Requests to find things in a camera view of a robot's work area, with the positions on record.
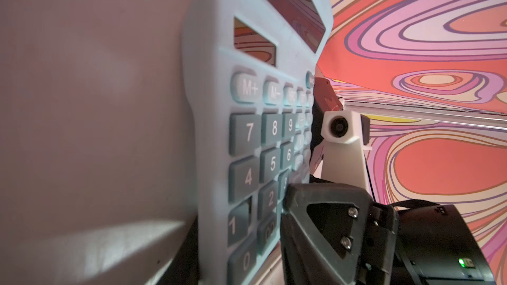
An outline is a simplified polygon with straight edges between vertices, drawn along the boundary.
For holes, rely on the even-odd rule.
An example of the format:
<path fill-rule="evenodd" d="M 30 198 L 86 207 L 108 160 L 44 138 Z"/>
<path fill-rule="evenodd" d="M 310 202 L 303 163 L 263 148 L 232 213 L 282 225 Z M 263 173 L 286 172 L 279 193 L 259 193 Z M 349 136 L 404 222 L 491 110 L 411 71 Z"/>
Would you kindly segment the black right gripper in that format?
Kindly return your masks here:
<path fill-rule="evenodd" d="M 290 184 L 280 222 L 286 284 L 495 284 L 454 205 L 376 204 L 367 221 L 371 204 L 359 187 Z"/>

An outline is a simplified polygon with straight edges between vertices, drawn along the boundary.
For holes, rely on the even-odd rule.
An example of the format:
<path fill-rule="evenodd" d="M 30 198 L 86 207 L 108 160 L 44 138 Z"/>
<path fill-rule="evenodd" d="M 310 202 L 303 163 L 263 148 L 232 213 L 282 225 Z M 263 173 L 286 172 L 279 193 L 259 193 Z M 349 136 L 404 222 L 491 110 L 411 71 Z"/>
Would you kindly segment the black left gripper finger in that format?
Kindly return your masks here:
<path fill-rule="evenodd" d="M 198 217 L 157 285 L 199 284 Z"/>

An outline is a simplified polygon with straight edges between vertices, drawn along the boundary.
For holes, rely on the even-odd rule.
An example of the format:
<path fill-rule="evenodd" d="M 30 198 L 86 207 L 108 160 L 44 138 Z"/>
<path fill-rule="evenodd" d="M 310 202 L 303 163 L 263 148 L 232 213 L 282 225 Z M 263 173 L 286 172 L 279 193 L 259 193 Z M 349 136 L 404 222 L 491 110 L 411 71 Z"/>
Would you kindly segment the teal calculator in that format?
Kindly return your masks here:
<path fill-rule="evenodd" d="M 310 171 L 314 79 L 330 0 L 192 0 L 182 28 L 194 117 L 201 284 L 250 284 Z"/>

